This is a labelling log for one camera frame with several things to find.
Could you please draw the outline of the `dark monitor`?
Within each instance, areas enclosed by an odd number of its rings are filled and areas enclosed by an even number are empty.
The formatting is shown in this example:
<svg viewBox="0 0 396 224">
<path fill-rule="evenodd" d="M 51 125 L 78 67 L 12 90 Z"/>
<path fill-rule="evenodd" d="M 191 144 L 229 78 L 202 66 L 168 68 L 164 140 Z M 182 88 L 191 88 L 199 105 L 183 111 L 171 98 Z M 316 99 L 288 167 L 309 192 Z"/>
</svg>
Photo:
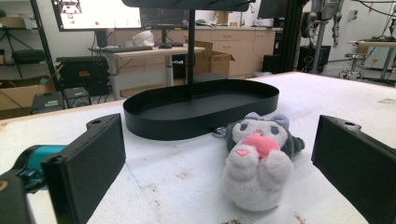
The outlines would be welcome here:
<svg viewBox="0 0 396 224">
<path fill-rule="evenodd" d="M 146 29 L 187 29 L 189 11 L 170 8 L 139 8 L 141 26 Z"/>
</svg>

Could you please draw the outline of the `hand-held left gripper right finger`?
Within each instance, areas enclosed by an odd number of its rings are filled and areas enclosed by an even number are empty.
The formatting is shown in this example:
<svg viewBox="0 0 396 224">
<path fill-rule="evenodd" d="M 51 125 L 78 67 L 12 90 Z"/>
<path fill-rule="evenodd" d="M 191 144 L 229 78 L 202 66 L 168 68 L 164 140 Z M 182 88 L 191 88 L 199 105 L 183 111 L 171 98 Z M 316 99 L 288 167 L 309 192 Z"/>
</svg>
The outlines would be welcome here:
<svg viewBox="0 0 396 224">
<path fill-rule="evenodd" d="M 396 149 L 321 115 L 311 161 L 370 224 L 396 224 Z"/>
</svg>

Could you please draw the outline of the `chrome stool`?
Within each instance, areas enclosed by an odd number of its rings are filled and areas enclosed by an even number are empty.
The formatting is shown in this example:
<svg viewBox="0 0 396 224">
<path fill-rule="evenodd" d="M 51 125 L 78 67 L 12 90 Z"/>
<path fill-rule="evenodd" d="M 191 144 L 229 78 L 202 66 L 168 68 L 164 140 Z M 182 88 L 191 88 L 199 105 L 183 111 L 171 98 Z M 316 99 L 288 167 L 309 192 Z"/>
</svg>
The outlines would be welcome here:
<svg viewBox="0 0 396 224">
<path fill-rule="evenodd" d="M 346 57 L 351 61 L 351 66 L 347 70 L 342 70 L 338 76 L 344 79 L 350 79 L 355 76 L 356 79 L 362 79 L 362 72 L 357 69 L 357 63 L 366 57 L 364 53 L 347 53 Z"/>
</svg>

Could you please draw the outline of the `open cardboard box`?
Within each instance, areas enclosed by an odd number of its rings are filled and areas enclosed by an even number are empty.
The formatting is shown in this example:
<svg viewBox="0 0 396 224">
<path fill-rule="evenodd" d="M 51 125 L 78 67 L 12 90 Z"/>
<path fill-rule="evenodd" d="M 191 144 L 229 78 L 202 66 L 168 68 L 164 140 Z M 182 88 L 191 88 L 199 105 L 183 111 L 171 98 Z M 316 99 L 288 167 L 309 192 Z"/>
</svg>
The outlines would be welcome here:
<svg viewBox="0 0 396 224">
<path fill-rule="evenodd" d="M 194 46 L 204 48 L 203 51 L 194 53 L 195 83 L 228 78 L 231 62 L 234 62 L 232 54 L 213 50 L 212 42 L 195 40 Z"/>
</svg>

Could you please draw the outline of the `white crumpled cloth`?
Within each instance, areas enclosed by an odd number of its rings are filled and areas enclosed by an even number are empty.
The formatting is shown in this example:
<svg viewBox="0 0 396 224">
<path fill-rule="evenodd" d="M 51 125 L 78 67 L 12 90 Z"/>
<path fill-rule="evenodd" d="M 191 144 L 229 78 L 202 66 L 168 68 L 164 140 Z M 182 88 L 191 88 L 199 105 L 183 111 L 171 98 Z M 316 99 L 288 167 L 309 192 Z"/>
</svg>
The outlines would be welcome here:
<svg viewBox="0 0 396 224">
<path fill-rule="evenodd" d="M 153 47 L 154 34 L 150 30 L 141 32 L 133 37 L 133 42 L 138 47 Z"/>
</svg>

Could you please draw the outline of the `wooden desk with white legs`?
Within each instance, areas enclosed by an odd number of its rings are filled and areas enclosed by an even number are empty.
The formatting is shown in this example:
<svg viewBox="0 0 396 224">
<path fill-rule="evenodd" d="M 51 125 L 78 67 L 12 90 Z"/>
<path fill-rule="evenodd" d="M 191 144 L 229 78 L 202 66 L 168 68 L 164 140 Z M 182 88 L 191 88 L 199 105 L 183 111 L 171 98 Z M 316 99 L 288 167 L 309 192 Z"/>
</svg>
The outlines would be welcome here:
<svg viewBox="0 0 396 224">
<path fill-rule="evenodd" d="M 92 52 L 101 53 L 106 57 L 108 64 L 108 73 L 110 74 L 110 83 L 113 90 L 113 97 L 115 100 L 120 99 L 121 87 L 121 75 L 120 70 L 117 67 L 118 60 L 136 60 L 136 59 L 147 59 L 152 57 L 164 58 L 164 69 L 165 69 L 165 83 L 167 86 L 174 85 L 173 76 L 173 55 L 186 55 L 189 53 L 188 48 L 175 47 L 171 49 L 157 49 L 153 47 L 152 50 L 142 50 L 133 52 L 121 52 L 121 53 L 109 53 L 103 52 L 102 49 L 93 48 Z"/>
</svg>

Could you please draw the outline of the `large lit monitor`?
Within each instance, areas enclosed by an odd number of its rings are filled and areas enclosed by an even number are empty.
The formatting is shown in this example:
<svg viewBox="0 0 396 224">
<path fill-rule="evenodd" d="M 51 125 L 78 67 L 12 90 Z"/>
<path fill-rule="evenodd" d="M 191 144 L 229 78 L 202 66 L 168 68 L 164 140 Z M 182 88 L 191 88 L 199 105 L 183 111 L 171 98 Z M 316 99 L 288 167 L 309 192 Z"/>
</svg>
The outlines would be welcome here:
<svg viewBox="0 0 396 224">
<path fill-rule="evenodd" d="M 140 28 L 140 10 L 121 0 L 51 0 L 61 32 Z"/>
</svg>

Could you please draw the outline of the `wooden side table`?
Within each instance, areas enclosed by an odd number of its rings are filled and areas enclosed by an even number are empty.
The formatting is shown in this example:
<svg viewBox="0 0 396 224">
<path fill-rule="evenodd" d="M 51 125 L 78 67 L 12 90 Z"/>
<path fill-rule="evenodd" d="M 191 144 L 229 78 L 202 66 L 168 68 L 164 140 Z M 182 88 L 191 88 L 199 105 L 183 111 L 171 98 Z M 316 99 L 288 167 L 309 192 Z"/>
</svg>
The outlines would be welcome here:
<svg viewBox="0 0 396 224">
<path fill-rule="evenodd" d="M 386 79 L 386 74 L 389 70 L 390 61 L 392 59 L 396 59 L 396 39 L 393 40 L 387 39 L 387 40 L 379 40 L 379 41 L 351 40 L 348 41 L 348 44 L 361 46 L 361 47 L 388 48 L 389 51 L 386 60 L 384 62 L 384 66 L 382 68 L 380 78 L 371 78 L 371 81 L 383 83 L 391 87 L 396 87 L 396 80 Z"/>
</svg>

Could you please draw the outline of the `black oval tray stand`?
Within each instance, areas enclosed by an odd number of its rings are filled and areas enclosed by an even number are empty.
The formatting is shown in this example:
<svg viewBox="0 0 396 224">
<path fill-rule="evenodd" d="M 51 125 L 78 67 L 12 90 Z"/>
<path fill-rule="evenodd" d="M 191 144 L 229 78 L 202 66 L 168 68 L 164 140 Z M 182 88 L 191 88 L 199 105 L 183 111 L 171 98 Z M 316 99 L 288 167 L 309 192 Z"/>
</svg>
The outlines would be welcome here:
<svg viewBox="0 0 396 224">
<path fill-rule="evenodd" d="M 207 134 L 240 120 L 249 112 L 261 115 L 277 108 L 279 90 L 241 79 L 193 81 L 195 12 L 246 11 L 255 0 L 122 0 L 127 7 L 187 9 L 189 18 L 188 82 L 143 91 L 123 103 L 128 130 L 153 140 L 173 141 Z"/>
</svg>

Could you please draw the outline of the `wooden cabinets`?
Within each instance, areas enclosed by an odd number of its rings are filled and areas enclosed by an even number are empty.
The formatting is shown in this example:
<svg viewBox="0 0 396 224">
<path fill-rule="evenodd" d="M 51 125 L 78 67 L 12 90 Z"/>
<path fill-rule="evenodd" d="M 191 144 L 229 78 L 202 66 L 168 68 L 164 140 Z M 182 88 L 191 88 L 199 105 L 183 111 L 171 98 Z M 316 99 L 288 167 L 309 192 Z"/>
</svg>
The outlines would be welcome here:
<svg viewBox="0 0 396 224">
<path fill-rule="evenodd" d="M 133 36 L 142 30 L 114 31 L 107 39 L 110 46 L 121 46 L 125 41 L 132 41 Z M 252 27 L 197 27 L 195 40 L 211 42 L 213 50 L 233 55 L 235 61 L 230 62 L 229 77 L 243 78 L 262 70 L 264 55 L 273 54 L 276 31 Z M 187 30 L 171 30 L 167 33 L 167 41 L 184 43 L 188 38 Z M 143 71 L 145 65 L 150 68 L 164 68 L 164 57 L 148 59 L 118 60 L 120 72 Z"/>
</svg>

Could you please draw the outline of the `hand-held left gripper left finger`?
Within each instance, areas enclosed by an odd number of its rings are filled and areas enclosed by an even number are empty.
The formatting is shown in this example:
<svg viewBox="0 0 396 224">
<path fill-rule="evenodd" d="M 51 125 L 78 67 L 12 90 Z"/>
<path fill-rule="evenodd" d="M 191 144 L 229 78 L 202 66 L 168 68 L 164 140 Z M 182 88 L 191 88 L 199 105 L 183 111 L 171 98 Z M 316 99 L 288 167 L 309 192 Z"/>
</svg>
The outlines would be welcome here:
<svg viewBox="0 0 396 224">
<path fill-rule="evenodd" d="M 41 161 L 58 224 L 86 224 L 126 160 L 120 114 L 94 119 Z"/>
</svg>

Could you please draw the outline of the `black metal frame post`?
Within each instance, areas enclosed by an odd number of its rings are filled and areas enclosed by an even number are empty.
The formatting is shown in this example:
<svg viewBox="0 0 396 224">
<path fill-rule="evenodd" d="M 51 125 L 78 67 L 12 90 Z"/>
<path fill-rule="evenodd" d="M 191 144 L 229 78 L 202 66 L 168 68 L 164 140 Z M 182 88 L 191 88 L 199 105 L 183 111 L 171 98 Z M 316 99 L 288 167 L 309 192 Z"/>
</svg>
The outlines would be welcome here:
<svg viewBox="0 0 396 224">
<path fill-rule="evenodd" d="M 305 0 L 288 0 L 280 51 L 281 73 L 293 70 Z"/>
</svg>

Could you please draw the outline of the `black metal shelf rack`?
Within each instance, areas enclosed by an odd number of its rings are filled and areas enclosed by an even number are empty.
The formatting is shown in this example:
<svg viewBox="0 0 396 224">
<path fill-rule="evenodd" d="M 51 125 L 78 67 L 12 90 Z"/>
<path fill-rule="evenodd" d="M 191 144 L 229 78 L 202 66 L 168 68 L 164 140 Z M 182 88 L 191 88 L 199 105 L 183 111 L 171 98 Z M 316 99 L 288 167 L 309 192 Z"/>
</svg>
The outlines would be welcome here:
<svg viewBox="0 0 396 224">
<path fill-rule="evenodd" d="M 0 79 L 56 76 L 36 0 L 0 0 Z"/>
</svg>

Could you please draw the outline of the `grey white plush toy keychain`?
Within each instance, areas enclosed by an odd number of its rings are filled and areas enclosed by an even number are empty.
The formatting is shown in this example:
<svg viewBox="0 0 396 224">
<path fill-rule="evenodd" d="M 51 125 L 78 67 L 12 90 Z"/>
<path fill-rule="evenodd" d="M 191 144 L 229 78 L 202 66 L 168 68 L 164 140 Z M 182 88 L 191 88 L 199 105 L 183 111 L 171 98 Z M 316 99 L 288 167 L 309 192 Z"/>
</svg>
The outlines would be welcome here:
<svg viewBox="0 0 396 224">
<path fill-rule="evenodd" d="M 264 118 L 251 112 L 213 134 L 226 140 L 224 194 L 248 211 L 279 206 L 293 170 L 291 159 L 304 149 L 304 140 L 290 133 L 289 119 L 282 114 Z"/>
</svg>

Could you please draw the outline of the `black keyboard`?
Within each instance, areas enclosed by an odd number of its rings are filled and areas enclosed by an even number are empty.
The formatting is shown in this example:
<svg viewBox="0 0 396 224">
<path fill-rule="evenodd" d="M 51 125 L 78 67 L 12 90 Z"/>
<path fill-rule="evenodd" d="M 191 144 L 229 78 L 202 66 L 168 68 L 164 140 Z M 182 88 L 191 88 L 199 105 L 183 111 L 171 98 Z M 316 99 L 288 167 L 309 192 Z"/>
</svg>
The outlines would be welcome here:
<svg viewBox="0 0 396 224">
<path fill-rule="evenodd" d="M 103 48 L 103 52 L 109 53 L 121 53 L 121 52 L 133 52 L 133 51 L 142 51 L 142 50 L 152 50 L 153 47 L 151 46 L 144 46 L 144 47 L 129 47 L 129 48 Z"/>
</svg>

